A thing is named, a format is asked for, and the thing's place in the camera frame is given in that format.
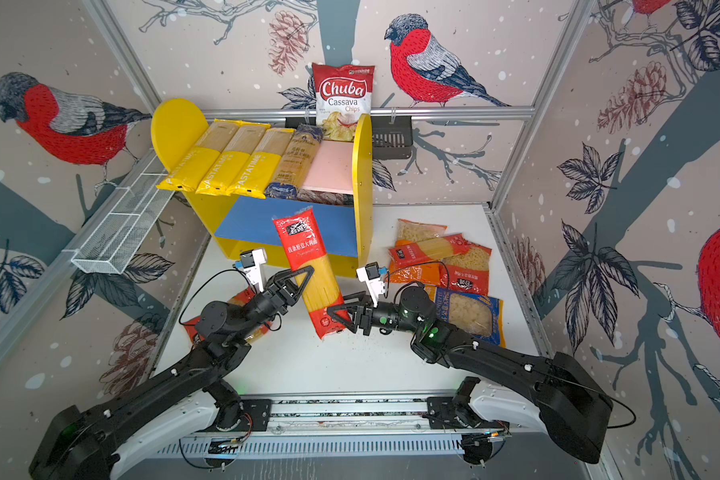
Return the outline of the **red spaghetti bag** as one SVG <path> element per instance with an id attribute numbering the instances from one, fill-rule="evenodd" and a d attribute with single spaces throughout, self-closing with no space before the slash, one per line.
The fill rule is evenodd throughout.
<path id="1" fill-rule="evenodd" d="M 333 321 L 327 308 L 343 296 L 331 266 L 312 208 L 273 220 L 291 270 L 311 266 L 314 274 L 302 300 L 319 339 L 345 328 Z"/>
<path id="2" fill-rule="evenodd" d="M 403 268 L 462 255 L 469 249 L 461 234 L 453 234 L 396 246 L 390 248 L 388 254 L 399 268 Z"/>

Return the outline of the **yellow Pastatime spaghetti bag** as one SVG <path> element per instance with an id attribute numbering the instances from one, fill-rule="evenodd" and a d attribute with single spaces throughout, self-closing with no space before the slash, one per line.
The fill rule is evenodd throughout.
<path id="1" fill-rule="evenodd" d="M 224 191 L 226 195 L 242 195 L 265 199 L 270 183 L 295 130 L 292 128 L 268 129 L 241 171 Z"/>
<path id="2" fill-rule="evenodd" d="M 194 192 L 224 147 L 234 137 L 237 121 L 214 121 L 187 151 L 184 157 L 156 188 L 166 191 Z"/>
<path id="3" fill-rule="evenodd" d="M 205 195 L 230 195 L 232 183 L 250 159 L 270 124 L 235 120 L 234 135 L 223 148 L 195 192 Z"/>

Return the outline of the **blue spaghetti bag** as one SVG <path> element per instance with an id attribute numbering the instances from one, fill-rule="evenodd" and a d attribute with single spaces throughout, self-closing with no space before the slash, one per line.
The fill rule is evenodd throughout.
<path id="1" fill-rule="evenodd" d="M 290 200 L 297 198 L 323 135 L 322 128 L 316 125 L 301 124 L 297 127 L 265 189 L 266 197 Z"/>

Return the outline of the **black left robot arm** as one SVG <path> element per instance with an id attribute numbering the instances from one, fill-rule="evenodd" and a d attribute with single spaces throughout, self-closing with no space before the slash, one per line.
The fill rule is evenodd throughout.
<path id="1" fill-rule="evenodd" d="M 58 413 L 28 471 L 34 479 L 116 479 L 154 451 L 207 428 L 255 426 L 226 376 L 251 350 L 247 338 L 302 297 L 311 266 L 280 271 L 243 305 L 208 303 L 195 325 L 202 340 L 165 371 L 86 411 Z"/>

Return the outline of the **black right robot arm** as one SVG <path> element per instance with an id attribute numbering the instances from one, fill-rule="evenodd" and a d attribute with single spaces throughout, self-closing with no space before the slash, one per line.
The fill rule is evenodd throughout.
<path id="1" fill-rule="evenodd" d="M 558 447 L 580 461 L 600 461 L 613 401 L 574 357 L 533 356 L 480 340 L 439 318 L 422 286 L 405 287 L 395 302 L 358 292 L 328 307 L 327 314 L 366 336 L 374 328 L 410 332 L 411 350 L 426 363 L 471 372 L 514 391 L 539 410 Z"/>

